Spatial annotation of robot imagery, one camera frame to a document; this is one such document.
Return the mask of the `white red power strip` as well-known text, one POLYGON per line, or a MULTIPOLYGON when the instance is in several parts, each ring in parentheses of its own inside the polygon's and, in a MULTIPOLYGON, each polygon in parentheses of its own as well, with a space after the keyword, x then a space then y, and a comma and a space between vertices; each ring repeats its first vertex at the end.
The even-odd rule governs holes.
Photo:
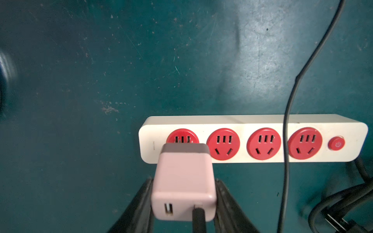
POLYGON ((155 164, 166 143, 207 144, 213 163, 282 163, 287 143, 292 163, 350 162, 368 126, 336 114, 151 116, 139 130, 140 155, 155 164))

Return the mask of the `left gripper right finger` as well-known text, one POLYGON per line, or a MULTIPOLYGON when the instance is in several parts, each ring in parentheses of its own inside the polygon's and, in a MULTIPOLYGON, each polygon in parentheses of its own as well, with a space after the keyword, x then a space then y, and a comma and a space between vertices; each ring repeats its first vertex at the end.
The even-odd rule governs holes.
POLYGON ((245 215, 223 181, 215 180, 217 207, 214 217, 216 233, 259 233, 245 215))

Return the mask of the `pink USB power adapter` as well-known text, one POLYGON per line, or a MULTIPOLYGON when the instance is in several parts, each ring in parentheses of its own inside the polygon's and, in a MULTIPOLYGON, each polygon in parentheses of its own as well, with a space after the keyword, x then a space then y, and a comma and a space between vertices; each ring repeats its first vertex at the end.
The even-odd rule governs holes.
POLYGON ((213 220, 217 192, 206 144, 164 144, 153 180, 151 206, 159 220, 192 221, 195 208, 204 210, 207 222, 213 220))

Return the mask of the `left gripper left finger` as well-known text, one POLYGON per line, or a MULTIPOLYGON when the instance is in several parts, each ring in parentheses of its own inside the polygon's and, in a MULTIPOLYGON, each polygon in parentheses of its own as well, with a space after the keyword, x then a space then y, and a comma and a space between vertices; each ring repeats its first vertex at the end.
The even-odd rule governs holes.
POLYGON ((136 193, 109 233, 152 233, 154 214, 151 207, 153 179, 148 178, 136 193))

